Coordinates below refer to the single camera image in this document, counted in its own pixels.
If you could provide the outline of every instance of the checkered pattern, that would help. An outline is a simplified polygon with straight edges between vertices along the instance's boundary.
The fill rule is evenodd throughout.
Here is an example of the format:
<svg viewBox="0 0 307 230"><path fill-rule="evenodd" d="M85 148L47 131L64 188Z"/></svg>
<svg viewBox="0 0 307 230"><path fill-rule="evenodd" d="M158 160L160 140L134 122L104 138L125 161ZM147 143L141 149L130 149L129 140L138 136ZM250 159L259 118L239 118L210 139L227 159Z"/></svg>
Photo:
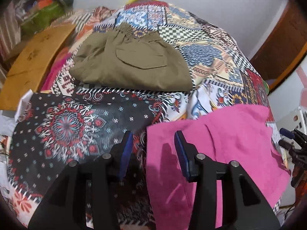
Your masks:
<svg viewBox="0 0 307 230"><path fill-rule="evenodd" d="M260 76L260 74L255 70L252 64L246 59L246 57L242 53L238 54L236 51L233 50L227 50L226 52L232 57L233 62L237 65L241 72L248 75L248 73L246 72L246 68L248 68L249 70Z"/></svg>
<svg viewBox="0 0 307 230"><path fill-rule="evenodd" d="M159 26L158 31L160 37L168 43L177 41L195 42L210 38L203 30L193 30L178 26Z"/></svg>
<svg viewBox="0 0 307 230"><path fill-rule="evenodd" d="M275 214L277 214L279 207L280 207L280 203L281 203L281 198L279 198L278 202L275 204L273 211Z"/></svg>

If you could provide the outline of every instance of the pink cloth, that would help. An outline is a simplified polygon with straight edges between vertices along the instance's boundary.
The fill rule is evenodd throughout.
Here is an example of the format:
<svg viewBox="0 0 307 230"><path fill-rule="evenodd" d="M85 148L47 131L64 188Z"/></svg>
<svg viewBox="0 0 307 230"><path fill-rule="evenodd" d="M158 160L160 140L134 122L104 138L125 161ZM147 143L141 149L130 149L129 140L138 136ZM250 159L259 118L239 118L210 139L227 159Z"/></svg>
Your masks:
<svg viewBox="0 0 307 230"><path fill-rule="evenodd" d="M62 66L64 66L64 64L66 63L66 60L71 57L71 55L71 53L67 53L62 59L58 60L53 64L47 78L45 79L41 91L50 90L53 82L56 79L57 74L61 70Z"/></svg>
<svg viewBox="0 0 307 230"><path fill-rule="evenodd" d="M234 105L198 120L159 123L147 128L146 180L157 230L187 229L196 183L182 176L174 134L182 130L188 143L215 161L237 160L259 187L271 207L277 203L290 174L271 143L265 125L269 109L260 105ZM217 184L216 227L222 225L221 183Z"/></svg>

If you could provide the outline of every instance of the black patterned cloth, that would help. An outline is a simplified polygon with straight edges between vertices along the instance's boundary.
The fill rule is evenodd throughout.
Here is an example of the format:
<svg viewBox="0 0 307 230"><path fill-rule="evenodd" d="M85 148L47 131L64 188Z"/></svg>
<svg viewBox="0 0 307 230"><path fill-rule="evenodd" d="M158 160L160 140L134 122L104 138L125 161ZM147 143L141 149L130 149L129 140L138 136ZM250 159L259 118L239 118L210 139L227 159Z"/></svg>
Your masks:
<svg viewBox="0 0 307 230"><path fill-rule="evenodd" d="M133 93L95 93L95 97L35 93L13 134L10 182L20 194L39 203L69 161L93 161L108 153L130 130L134 155L125 179L111 190L120 222L132 214L131 220L148 222L151 209L143 170L145 128L159 116L160 103ZM92 219L90 186L88 181L88 221Z"/></svg>

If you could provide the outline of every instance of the blue gripper pad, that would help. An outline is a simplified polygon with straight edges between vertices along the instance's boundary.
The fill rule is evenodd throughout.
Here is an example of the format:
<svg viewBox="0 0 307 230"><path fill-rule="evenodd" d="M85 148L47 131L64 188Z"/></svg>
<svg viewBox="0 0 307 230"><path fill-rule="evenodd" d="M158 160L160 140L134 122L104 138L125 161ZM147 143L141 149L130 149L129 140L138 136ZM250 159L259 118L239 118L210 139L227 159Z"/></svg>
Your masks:
<svg viewBox="0 0 307 230"><path fill-rule="evenodd" d="M289 130L286 130L285 128L281 128L279 130L279 133L284 135L285 137L289 138L289 139L294 139L295 138L295 135L294 133L292 133L291 131Z"/></svg>
<svg viewBox="0 0 307 230"><path fill-rule="evenodd" d="M180 168L182 175L186 178L189 179L189 161L187 154L185 153L185 148L183 146L183 142L186 143L185 138L182 134L182 131L176 131L174 135L174 142L175 142L175 148L178 156L178 160L180 163Z"/></svg>
<svg viewBox="0 0 307 230"><path fill-rule="evenodd" d="M128 164L130 161L130 156L133 147L133 134L131 131L126 131L122 139L121 144L123 144L123 152L120 160L119 172L117 177L121 181L127 172Z"/></svg>

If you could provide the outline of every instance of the patchwork bedspread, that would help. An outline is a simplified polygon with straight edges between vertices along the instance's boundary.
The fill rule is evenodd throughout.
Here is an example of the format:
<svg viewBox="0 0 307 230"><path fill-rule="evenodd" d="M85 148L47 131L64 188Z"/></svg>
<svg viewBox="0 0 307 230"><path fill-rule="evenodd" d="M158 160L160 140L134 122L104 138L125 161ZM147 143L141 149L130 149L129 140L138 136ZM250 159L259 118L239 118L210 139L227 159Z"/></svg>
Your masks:
<svg viewBox="0 0 307 230"><path fill-rule="evenodd" d="M126 130L132 130L135 159L124 181L113 187L118 219L122 229L155 229L145 180L146 126L197 119L237 103L269 107L265 84L227 32L172 4L148 1L118 10L98 7L93 12L73 13L52 26L63 22L77 24L75 49L53 82L53 94L34 94L14 132L10 206L27 226L67 162L93 160L121 141ZM76 82L69 69L85 39L82 36L90 30L107 32L122 22L134 27L135 37L157 30L179 50L190 70L192 91L125 90ZM69 128L64 128L66 121ZM273 129L276 144L280 136L271 113L267 126ZM279 151L286 162L285 153ZM89 193L87 201L87 225L93 227Z"/></svg>

